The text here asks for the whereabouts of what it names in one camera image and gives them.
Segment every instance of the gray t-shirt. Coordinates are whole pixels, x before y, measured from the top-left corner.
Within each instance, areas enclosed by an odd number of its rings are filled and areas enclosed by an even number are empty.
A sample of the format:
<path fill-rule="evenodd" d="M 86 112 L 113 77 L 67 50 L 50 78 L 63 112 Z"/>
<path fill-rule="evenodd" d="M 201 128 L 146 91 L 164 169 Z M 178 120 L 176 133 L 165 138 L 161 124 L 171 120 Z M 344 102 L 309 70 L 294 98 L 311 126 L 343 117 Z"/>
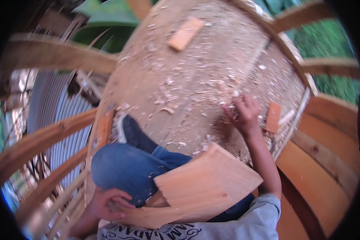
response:
<path fill-rule="evenodd" d="M 280 200 L 264 194 L 254 199 L 250 209 L 237 221 L 166 224 L 154 230 L 111 223 L 86 240 L 277 240 L 280 214 Z"/>

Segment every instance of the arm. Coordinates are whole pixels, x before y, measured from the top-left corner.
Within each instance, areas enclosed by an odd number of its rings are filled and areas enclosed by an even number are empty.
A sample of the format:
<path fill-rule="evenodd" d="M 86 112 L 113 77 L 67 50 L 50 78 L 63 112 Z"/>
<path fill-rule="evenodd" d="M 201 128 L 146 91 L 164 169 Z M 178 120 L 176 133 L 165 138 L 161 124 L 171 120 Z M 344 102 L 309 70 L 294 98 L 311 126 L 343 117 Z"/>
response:
<path fill-rule="evenodd" d="M 71 227 L 68 236 L 85 239 L 97 233 L 97 226 L 99 225 L 100 219 L 115 221 L 125 218 L 125 213 L 112 212 L 108 207 L 108 202 L 114 201 L 123 207 L 135 208 L 134 205 L 131 205 L 123 198 L 128 200 L 132 199 L 130 195 L 122 190 L 113 188 L 104 191 L 101 187 L 96 187 L 91 202 L 87 205 L 79 220 Z"/>
<path fill-rule="evenodd" d="M 239 113 L 237 118 L 233 117 L 231 111 L 223 106 L 223 109 L 235 126 L 243 135 L 243 138 L 250 150 L 253 169 L 260 174 L 264 182 L 259 186 L 259 195 L 270 193 L 281 199 L 281 181 L 276 164 L 261 132 L 257 116 L 259 106 L 251 95 L 245 94 L 242 97 L 233 99 L 233 104 Z"/>

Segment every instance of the person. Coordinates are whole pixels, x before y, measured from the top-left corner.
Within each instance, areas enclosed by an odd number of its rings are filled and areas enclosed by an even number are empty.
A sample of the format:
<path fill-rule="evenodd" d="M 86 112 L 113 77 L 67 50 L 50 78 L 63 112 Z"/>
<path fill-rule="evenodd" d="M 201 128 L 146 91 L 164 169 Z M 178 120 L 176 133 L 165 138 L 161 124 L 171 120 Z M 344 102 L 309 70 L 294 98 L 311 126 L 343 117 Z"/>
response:
<path fill-rule="evenodd" d="M 238 112 L 236 118 L 226 106 L 223 110 L 242 134 L 250 150 L 253 169 L 264 180 L 258 187 L 259 197 L 250 194 L 208 222 L 166 224 L 158 229 L 110 223 L 98 229 L 100 219 L 115 221 L 126 217 L 123 212 L 111 211 L 108 201 L 131 209 L 141 207 L 157 191 L 152 180 L 155 176 L 191 159 L 158 146 L 140 130 L 133 118 L 125 115 L 117 123 L 122 143 L 104 146 L 92 159 L 92 178 L 97 188 L 84 213 L 71 227 L 70 239 L 278 239 L 276 224 L 281 214 L 281 181 L 258 126 L 259 106 L 248 94 L 234 98 L 233 104 Z"/>

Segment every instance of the hand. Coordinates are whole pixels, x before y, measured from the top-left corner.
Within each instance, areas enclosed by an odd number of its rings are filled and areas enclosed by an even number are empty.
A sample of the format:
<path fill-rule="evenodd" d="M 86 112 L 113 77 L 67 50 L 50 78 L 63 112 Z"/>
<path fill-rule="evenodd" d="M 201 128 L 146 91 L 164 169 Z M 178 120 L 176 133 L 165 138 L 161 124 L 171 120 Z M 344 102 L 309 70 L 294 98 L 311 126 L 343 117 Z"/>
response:
<path fill-rule="evenodd" d="M 232 100 L 236 107 L 236 111 L 239 116 L 234 118 L 230 109 L 226 105 L 223 105 L 223 110 L 235 126 L 243 135 L 243 137 L 249 136 L 252 132 L 259 130 L 257 118 L 259 115 L 259 105 L 253 99 L 250 94 L 243 94 Z"/>
<path fill-rule="evenodd" d="M 95 194 L 93 195 L 90 203 L 90 211 L 98 219 L 115 221 L 125 218 L 125 213 L 113 212 L 108 207 L 108 202 L 113 201 L 122 207 L 130 209 L 136 208 L 134 205 L 130 204 L 125 199 L 132 200 L 132 197 L 120 189 L 113 188 L 104 190 L 101 187 L 96 187 Z"/>

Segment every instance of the green foliage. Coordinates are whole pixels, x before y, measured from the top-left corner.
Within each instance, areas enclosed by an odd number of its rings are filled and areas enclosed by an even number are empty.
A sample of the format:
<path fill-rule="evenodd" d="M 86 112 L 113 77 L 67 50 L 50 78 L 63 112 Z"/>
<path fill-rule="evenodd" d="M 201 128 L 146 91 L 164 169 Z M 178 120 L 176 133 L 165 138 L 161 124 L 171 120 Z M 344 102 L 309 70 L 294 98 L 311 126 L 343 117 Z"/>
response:
<path fill-rule="evenodd" d="M 73 12 L 87 17 L 87 25 L 80 29 L 72 41 L 90 45 L 100 36 L 92 47 L 109 52 L 120 52 L 128 41 L 139 21 L 132 13 L 125 0 L 86 0 Z"/>
<path fill-rule="evenodd" d="M 89 17 L 87 27 L 139 25 L 125 0 L 107 0 L 104 3 L 99 0 L 86 0 L 72 12 Z"/>
<path fill-rule="evenodd" d="M 302 26 L 296 33 L 295 45 L 303 58 L 354 57 L 352 48 L 340 23 L 322 20 Z M 313 76 L 319 91 L 358 104 L 360 82 L 342 76 Z"/>

